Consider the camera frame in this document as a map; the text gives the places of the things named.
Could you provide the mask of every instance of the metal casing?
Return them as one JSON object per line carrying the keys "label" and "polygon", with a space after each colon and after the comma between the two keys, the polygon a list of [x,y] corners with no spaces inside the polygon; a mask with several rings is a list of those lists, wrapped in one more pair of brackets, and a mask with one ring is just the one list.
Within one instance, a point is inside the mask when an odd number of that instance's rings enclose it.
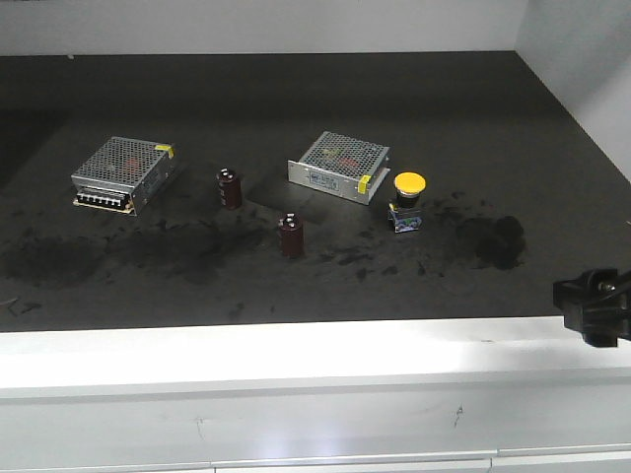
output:
{"label": "metal casing", "polygon": [[[172,145],[112,136],[71,177],[79,192],[94,189],[127,195],[131,205],[122,212],[137,215],[176,163]],[[75,205],[95,207],[77,200]]]}
{"label": "metal casing", "polygon": [[299,161],[290,182],[368,205],[390,169],[389,147],[325,131]]}

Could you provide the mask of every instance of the black work surface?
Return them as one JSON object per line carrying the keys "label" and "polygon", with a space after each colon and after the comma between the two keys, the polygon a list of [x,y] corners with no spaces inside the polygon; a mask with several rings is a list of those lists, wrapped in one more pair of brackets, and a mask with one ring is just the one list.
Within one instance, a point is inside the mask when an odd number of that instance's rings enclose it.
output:
{"label": "black work surface", "polygon": [[[2,58],[0,120],[3,331],[547,315],[553,281],[631,266],[629,183],[512,52]],[[391,147],[370,206],[287,183],[324,130]],[[138,218],[71,203],[112,135],[182,160]],[[395,235],[402,170],[429,185]]]}

